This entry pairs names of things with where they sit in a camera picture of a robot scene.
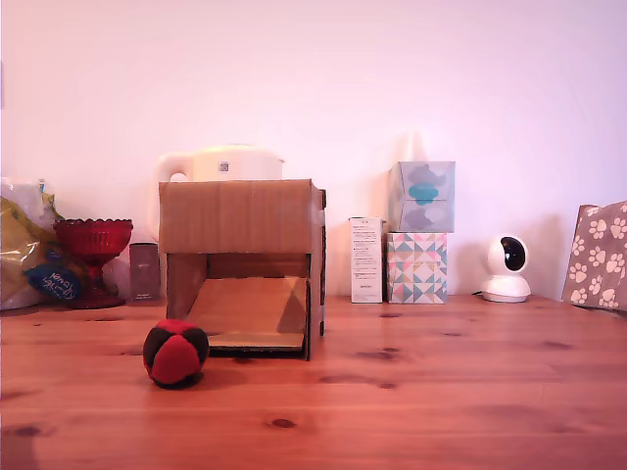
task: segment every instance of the stacked tissue boxes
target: stacked tissue boxes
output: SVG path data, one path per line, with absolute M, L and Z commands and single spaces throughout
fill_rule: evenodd
M 401 162 L 390 171 L 391 304 L 447 301 L 447 233 L 454 231 L 454 199 L 454 162 Z

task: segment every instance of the red and black ball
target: red and black ball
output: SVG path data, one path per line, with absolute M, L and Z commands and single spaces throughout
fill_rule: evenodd
M 148 376 L 164 388 L 193 385 L 209 355 L 205 332 L 193 323 L 160 321 L 144 342 L 144 366 Z

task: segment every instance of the camera lens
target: camera lens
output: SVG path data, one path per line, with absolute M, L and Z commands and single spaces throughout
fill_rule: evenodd
M 517 271 L 525 264 L 525 249 L 522 244 L 511 237 L 501 239 L 501 245 L 506 252 L 506 266 L 510 271 Z

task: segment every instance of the geometric pattern tissue box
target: geometric pattern tissue box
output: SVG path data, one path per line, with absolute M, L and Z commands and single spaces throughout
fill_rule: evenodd
M 390 304 L 445 304 L 447 234 L 388 233 Z

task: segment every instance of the kettle handle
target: kettle handle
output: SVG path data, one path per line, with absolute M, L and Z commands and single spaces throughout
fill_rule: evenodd
M 188 181 L 193 181 L 192 163 L 191 154 L 164 155 L 157 162 L 148 200 L 148 230 L 156 242 L 159 242 L 159 183 L 169 182 L 169 179 L 177 173 L 182 173 Z

